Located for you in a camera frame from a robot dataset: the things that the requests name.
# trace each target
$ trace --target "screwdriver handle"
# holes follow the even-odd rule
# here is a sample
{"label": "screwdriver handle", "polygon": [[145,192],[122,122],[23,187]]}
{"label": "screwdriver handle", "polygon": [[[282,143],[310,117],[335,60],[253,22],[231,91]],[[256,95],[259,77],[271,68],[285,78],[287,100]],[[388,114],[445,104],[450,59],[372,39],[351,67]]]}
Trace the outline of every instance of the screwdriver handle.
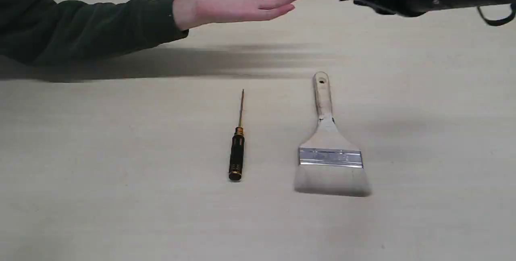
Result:
{"label": "screwdriver handle", "polygon": [[231,144],[231,156],[229,160],[229,179],[232,182],[239,182],[242,179],[243,171],[243,147],[246,139],[243,136],[243,129],[236,127],[233,142]]}

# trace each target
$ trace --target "table surface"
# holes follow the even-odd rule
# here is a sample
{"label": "table surface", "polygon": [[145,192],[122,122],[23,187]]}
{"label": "table surface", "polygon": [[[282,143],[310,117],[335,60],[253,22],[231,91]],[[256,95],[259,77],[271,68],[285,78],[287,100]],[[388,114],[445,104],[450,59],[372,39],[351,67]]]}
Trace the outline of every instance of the table surface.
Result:
{"label": "table surface", "polygon": [[[515,35],[474,9],[404,19],[300,0],[60,75],[2,59],[0,259],[512,259]],[[370,197],[293,191],[319,70]]]}

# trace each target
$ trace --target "screwdriver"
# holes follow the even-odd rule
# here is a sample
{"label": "screwdriver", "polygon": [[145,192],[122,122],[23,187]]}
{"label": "screwdriver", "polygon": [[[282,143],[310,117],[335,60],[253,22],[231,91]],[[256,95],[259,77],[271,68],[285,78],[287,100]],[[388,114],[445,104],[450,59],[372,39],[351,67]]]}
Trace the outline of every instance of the screwdriver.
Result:
{"label": "screwdriver", "polygon": [[233,142],[231,144],[231,156],[229,160],[229,179],[232,182],[240,182],[242,179],[243,169],[243,144],[246,139],[243,137],[242,128],[242,111],[243,111],[243,89],[242,98],[240,100],[240,117],[238,118],[238,127],[235,128]]}

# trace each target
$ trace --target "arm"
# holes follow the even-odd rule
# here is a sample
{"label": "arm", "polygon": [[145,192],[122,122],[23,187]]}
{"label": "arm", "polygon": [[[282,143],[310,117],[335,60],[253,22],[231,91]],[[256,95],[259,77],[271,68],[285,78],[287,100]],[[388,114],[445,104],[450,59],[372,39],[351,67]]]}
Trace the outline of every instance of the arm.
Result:
{"label": "arm", "polygon": [[0,0],[0,54],[49,65],[127,54],[182,39],[174,0],[123,4]]}

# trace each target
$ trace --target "wooden handle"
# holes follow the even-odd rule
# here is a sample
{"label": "wooden handle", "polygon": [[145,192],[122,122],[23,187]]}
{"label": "wooden handle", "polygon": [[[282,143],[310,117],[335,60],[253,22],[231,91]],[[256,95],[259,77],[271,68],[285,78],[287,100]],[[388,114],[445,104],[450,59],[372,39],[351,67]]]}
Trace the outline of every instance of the wooden handle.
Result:
{"label": "wooden handle", "polygon": [[317,72],[314,75],[315,104],[317,105],[317,114],[319,121],[325,118],[330,120],[332,115],[330,78],[325,72]]}

